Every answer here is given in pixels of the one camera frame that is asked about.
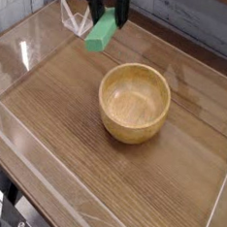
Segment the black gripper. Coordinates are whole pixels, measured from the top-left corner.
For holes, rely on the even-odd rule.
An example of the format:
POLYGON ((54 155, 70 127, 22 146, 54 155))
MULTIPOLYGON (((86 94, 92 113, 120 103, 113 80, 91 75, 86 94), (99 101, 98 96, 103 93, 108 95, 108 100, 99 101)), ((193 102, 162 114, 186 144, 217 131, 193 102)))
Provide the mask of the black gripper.
MULTIPOLYGON (((105 12, 105 6, 103 0, 87 0, 89 5, 89 11, 92 16, 93 24, 96 24, 97 21, 105 12)), ((115 23, 121 28, 124 26, 125 22, 128 19, 128 10, 130 9, 130 0, 115 0, 115 23)))

